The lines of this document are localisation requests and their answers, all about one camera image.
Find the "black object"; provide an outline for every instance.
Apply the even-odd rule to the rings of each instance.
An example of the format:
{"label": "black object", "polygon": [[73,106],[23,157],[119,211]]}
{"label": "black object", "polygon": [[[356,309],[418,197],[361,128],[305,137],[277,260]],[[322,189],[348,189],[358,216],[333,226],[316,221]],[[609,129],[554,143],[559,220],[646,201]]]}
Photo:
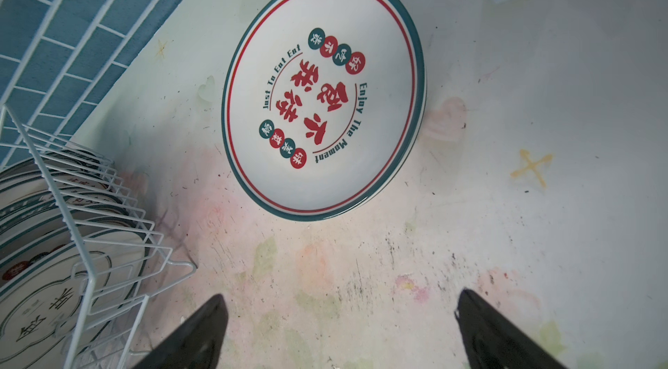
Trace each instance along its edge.
{"label": "black object", "polygon": [[460,294],[455,317],[471,369],[566,369],[472,290]]}
{"label": "black object", "polygon": [[225,300],[214,295],[134,369],[215,369],[227,320]]}

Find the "yellow cross pattern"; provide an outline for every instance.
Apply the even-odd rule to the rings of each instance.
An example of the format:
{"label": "yellow cross pattern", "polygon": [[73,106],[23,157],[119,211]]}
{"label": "yellow cross pattern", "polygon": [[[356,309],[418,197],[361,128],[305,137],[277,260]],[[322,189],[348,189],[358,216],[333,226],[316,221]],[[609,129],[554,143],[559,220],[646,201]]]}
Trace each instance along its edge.
{"label": "yellow cross pattern", "polygon": [[165,58],[164,54],[165,47],[167,47],[167,42],[163,43],[160,40],[158,40],[158,53],[156,53],[156,57],[160,57],[162,59]]}
{"label": "yellow cross pattern", "polygon": [[529,154],[530,153],[529,153],[528,150],[525,150],[525,149],[520,150],[520,157],[522,157],[522,159],[526,161],[526,166],[523,167],[522,169],[518,169],[515,172],[511,173],[510,176],[512,176],[513,178],[517,178],[518,176],[523,175],[524,172],[527,172],[527,171],[531,170],[536,174],[536,177],[539,179],[540,186],[542,186],[543,189],[545,189],[545,188],[547,188],[547,184],[543,180],[542,175],[540,174],[540,172],[538,171],[538,169],[536,167],[541,163],[550,163],[552,161],[553,156],[552,155],[546,155],[546,156],[543,156],[543,158],[541,160],[537,161],[537,162],[531,162],[531,159],[529,158]]}

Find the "blue tiled wall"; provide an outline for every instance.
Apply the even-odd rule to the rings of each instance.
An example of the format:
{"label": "blue tiled wall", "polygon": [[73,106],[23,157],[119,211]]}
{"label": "blue tiled wall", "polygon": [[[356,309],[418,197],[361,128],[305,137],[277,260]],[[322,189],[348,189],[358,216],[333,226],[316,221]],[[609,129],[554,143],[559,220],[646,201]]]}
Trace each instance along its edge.
{"label": "blue tiled wall", "polygon": [[[102,26],[96,26],[86,40],[85,32],[104,11],[105,1],[0,0],[0,102],[12,107],[21,121],[64,138],[71,136],[181,0],[113,0],[99,22]],[[38,37],[51,7],[55,13],[43,25],[43,37]],[[37,45],[30,53],[33,41]],[[75,51],[78,55],[67,67]],[[17,132],[9,120],[4,126],[0,141],[14,143]],[[27,156],[25,151],[0,147],[2,165]]]}

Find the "red circle with character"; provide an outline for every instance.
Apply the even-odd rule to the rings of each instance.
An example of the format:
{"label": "red circle with character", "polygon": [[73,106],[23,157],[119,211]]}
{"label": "red circle with character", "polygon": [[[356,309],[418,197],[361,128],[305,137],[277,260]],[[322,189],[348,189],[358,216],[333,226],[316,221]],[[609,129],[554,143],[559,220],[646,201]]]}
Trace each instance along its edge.
{"label": "red circle with character", "polygon": [[325,42],[320,48],[320,54],[323,57],[331,57],[336,53],[336,49],[339,47],[339,41],[334,36],[325,37]]}
{"label": "red circle with character", "polygon": [[349,74],[358,74],[364,69],[364,65],[367,63],[366,58],[362,52],[355,52],[350,55],[350,61],[345,64],[345,69]]}
{"label": "red circle with character", "polygon": [[271,147],[277,149],[283,144],[284,140],[285,140],[285,134],[283,133],[283,130],[275,129],[274,135],[271,136],[271,138],[269,139],[269,143],[271,144]]}
{"label": "red circle with character", "polygon": [[290,164],[295,169],[301,169],[306,164],[306,152],[301,147],[295,149],[295,153],[290,158]]}

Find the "plate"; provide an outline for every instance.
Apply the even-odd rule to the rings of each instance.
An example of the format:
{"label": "plate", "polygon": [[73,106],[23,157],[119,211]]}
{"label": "plate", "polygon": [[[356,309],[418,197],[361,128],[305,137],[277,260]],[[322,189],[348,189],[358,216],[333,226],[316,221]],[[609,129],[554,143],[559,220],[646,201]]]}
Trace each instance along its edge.
{"label": "plate", "polygon": [[[63,151],[60,151],[60,152],[46,152],[45,154],[49,155],[51,157],[65,159],[65,160],[67,160],[71,163],[78,163],[81,166],[89,167],[91,169],[97,169],[100,166],[100,161],[98,161],[94,157],[95,155],[93,153],[90,153],[90,152],[85,151],[85,150],[79,150],[79,151],[90,155],[90,157],[88,157],[86,155],[80,155],[79,153],[75,153],[75,152],[70,151],[70,150],[63,150]],[[79,159],[72,159],[71,157],[64,156],[63,153],[67,153],[69,155],[77,156],[77,157],[79,157]],[[76,170],[77,169],[73,166],[66,165],[64,163],[60,163],[60,162],[56,162],[56,161],[52,161],[52,160],[49,160],[49,159],[44,159],[44,163],[47,164],[47,165],[62,167],[64,169],[71,169],[71,170]],[[32,172],[32,171],[38,171],[38,170],[39,170],[39,168],[38,168],[37,164],[35,163],[35,161],[31,157],[30,159],[26,159],[24,161],[21,161],[21,162],[15,164],[13,166],[8,167],[4,171],[2,171],[0,173],[0,179],[10,177],[10,176],[16,175],[18,173]]]}
{"label": "plate", "polygon": [[[99,199],[100,201],[121,204],[121,200],[111,194],[82,192],[80,195],[86,195],[91,198]],[[114,206],[96,204],[94,201],[88,199],[75,198],[69,195],[64,195],[63,198],[65,199],[66,204],[72,206],[95,207],[101,210],[107,209],[111,212],[117,212],[114,210]],[[44,227],[44,231],[55,230],[62,225],[62,214],[58,206],[55,204],[55,200],[51,199],[50,201],[36,204],[27,209],[14,211],[12,214],[3,217],[3,219],[0,220],[0,240],[4,240],[12,234],[20,233],[24,229],[29,229],[39,223],[43,223],[41,226]]]}
{"label": "plate", "polygon": [[[95,178],[95,176],[89,173],[81,174]],[[97,182],[93,179],[84,179],[79,176],[70,175],[69,173],[55,172],[52,173],[52,176],[89,187],[88,189],[84,189],[68,185],[67,183],[55,183],[58,188],[71,192],[83,192],[95,189],[106,191],[109,188],[109,185],[106,183]],[[5,182],[4,185],[0,183],[0,219],[13,211],[30,207],[35,203],[52,198],[53,195],[51,194],[51,191],[49,191],[49,186],[46,183],[46,180],[41,176],[41,173],[37,172],[18,175],[16,179],[11,181],[11,183]]]}
{"label": "plate", "polygon": [[[126,243],[141,243],[139,234],[131,231],[110,230],[98,235],[105,240]],[[114,265],[141,259],[146,255],[144,246],[119,246],[116,244],[98,244],[90,251],[98,272],[103,272]],[[73,243],[50,253],[40,259],[26,272],[14,278],[0,288],[0,368],[31,369],[53,368],[60,366],[64,356],[61,354],[63,337],[54,337],[56,326],[59,332],[71,331],[75,320],[59,324],[79,311],[81,305],[81,282],[83,272],[77,272],[72,278],[72,268],[80,261],[79,253]],[[126,268],[107,273],[99,278],[96,288],[112,286],[128,278],[136,277],[141,272],[136,266],[132,274]],[[120,290],[117,297],[122,299],[131,287]],[[118,298],[100,298],[96,309],[111,305],[109,301]],[[85,331],[81,343],[90,342],[100,332],[99,329]]]}
{"label": "plate", "polygon": [[227,157],[267,211],[333,217],[397,173],[425,96],[420,38],[399,0],[272,0],[228,70]]}
{"label": "plate", "polygon": [[[95,209],[100,210],[100,206],[92,206]],[[104,206],[104,211],[112,212],[115,214],[124,214],[124,211],[120,207],[113,206]],[[126,220],[122,220],[115,217],[105,217],[100,216],[99,214],[89,213],[88,211],[72,211],[72,218],[78,220],[88,220],[91,222],[103,222],[103,223],[121,223],[119,225],[125,225],[126,227],[132,227],[132,223]],[[7,231],[4,235],[4,240],[0,241],[0,286],[4,285],[8,280],[13,279],[17,275],[17,272],[21,272],[27,268],[28,264],[33,264],[36,262],[35,255],[42,254],[45,251],[51,251],[54,247],[61,244],[67,244],[70,242],[69,233],[66,233],[67,239],[61,243],[58,243],[51,248],[41,248],[41,251],[35,253],[30,257],[24,257],[21,260],[16,260],[17,252],[21,250],[24,246],[36,246],[35,243],[41,243],[39,240],[45,240],[44,238],[51,235],[52,233],[59,233],[60,231],[69,231],[67,226],[63,226],[63,220],[61,215],[55,215],[52,217],[46,218],[43,222],[38,223],[32,227],[14,227],[12,230]],[[93,226],[79,226],[79,232],[82,236],[85,236],[91,233],[92,230],[98,229],[98,227]],[[28,264],[24,263],[19,266],[19,262],[29,262]],[[17,266],[12,272],[5,275],[5,272],[9,270],[12,266]]]}

